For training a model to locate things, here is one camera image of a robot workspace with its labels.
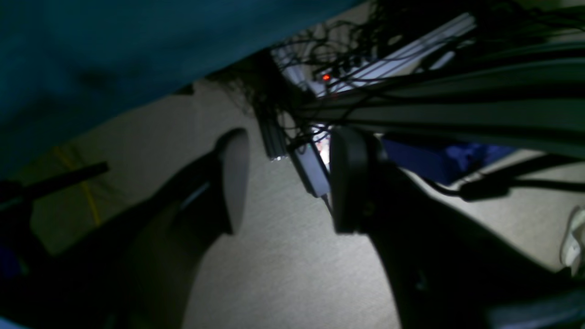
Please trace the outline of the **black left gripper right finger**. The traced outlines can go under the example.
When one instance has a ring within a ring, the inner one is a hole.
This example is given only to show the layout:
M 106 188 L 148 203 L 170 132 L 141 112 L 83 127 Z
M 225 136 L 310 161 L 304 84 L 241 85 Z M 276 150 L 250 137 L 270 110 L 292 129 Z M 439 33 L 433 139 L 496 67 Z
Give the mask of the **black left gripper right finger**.
M 366 234 L 404 329 L 582 329 L 584 281 L 527 258 L 429 196 L 372 135 L 331 133 L 334 227 Z

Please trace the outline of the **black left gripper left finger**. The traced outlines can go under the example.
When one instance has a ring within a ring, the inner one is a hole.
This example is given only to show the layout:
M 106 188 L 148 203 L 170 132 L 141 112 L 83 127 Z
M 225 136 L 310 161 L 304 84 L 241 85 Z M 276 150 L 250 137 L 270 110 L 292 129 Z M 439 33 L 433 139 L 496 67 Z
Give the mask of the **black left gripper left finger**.
M 179 329 L 207 251 L 242 224 L 246 129 L 223 134 L 151 197 L 51 255 L 33 203 L 108 171 L 102 162 L 32 185 L 1 182 L 3 329 Z

